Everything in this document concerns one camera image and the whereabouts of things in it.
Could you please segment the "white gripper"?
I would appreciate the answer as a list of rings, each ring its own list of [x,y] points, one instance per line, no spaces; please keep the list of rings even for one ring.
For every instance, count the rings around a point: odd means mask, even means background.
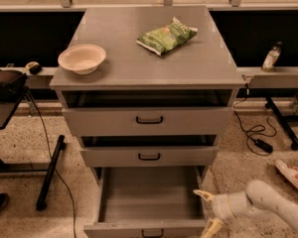
[[[210,192],[194,189],[193,193],[206,202],[212,202],[212,210],[217,217],[207,221],[201,238],[213,238],[223,227],[222,220],[244,216],[248,210],[248,199],[244,191],[214,196]]]

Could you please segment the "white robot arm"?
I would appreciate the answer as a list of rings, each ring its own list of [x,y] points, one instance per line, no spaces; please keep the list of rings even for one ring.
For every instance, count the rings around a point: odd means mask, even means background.
[[[194,194],[209,203],[214,218],[209,218],[201,238],[213,238],[228,219],[258,217],[272,212],[298,233],[298,204],[280,195],[272,186],[262,180],[252,180],[245,190],[213,195],[194,189]]]

